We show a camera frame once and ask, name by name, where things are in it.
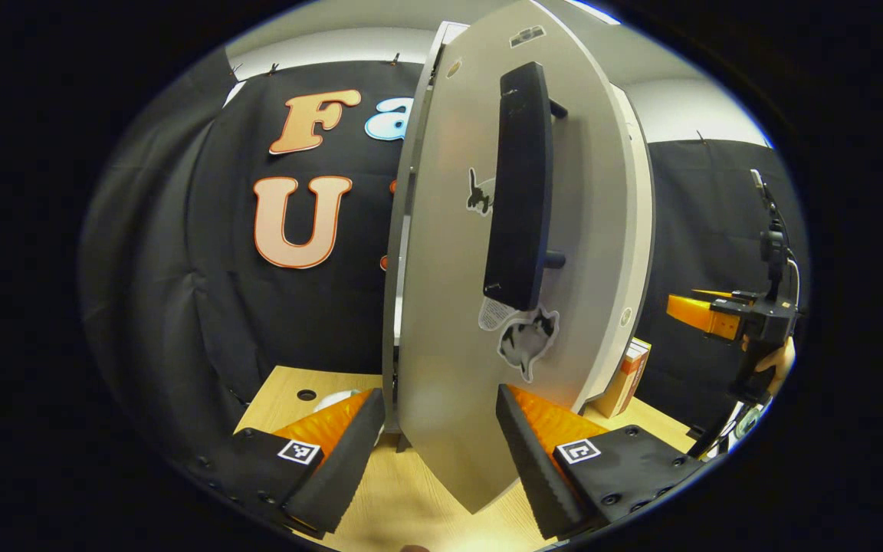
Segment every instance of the door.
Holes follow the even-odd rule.
[[[405,140],[385,373],[396,338],[399,428],[479,511],[518,479],[497,386],[577,412],[619,366],[645,286],[652,183],[637,175],[638,124],[549,11],[524,0],[460,31],[428,60]]]

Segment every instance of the cat sticker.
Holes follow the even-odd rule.
[[[509,366],[533,383],[533,364],[554,344],[560,333],[560,314],[547,312],[540,305],[524,319],[514,319],[501,335],[497,352]]]
[[[469,167],[469,200],[465,203],[465,208],[476,211],[484,217],[490,216],[490,213],[493,212],[495,184],[497,184],[495,178],[476,184],[476,169]]]

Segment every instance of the hand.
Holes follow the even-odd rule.
[[[775,349],[769,356],[765,356],[764,359],[758,361],[758,364],[754,367],[754,371],[757,373],[762,373],[772,366],[775,367],[775,375],[772,377],[772,382],[768,384],[768,392],[770,392],[772,397],[778,394],[779,388],[782,387],[782,381],[789,375],[789,368],[793,367],[795,361],[796,345],[793,343],[792,337],[789,337],[784,347]]]

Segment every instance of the orange letter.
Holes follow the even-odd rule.
[[[322,123],[323,130],[332,130],[343,115],[343,105],[360,104],[360,92],[357,90],[340,90],[325,94],[309,94],[307,97],[294,97],[284,102],[288,105],[288,118],[284,120],[281,137],[271,144],[271,153],[292,153],[292,151],[311,150],[322,143],[322,137],[313,133],[316,123]]]
[[[254,183],[258,196],[254,218],[254,244],[268,262],[285,268],[310,268],[326,261],[336,244],[336,225],[340,217],[340,199],[353,188],[353,181],[343,177],[318,177],[309,182],[316,195],[312,238],[304,245],[290,244],[284,238],[284,210],[288,196],[298,188],[292,178],[266,178]]]

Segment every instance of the cardboard box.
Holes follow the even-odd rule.
[[[639,339],[633,338],[629,342],[629,348],[622,359],[622,366],[615,371],[609,382],[609,388],[602,397],[592,401],[592,406],[595,406],[596,411],[601,412],[602,416],[613,417],[625,411],[635,395],[638,381],[642,379],[642,371],[645,370],[651,348],[652,345]]]

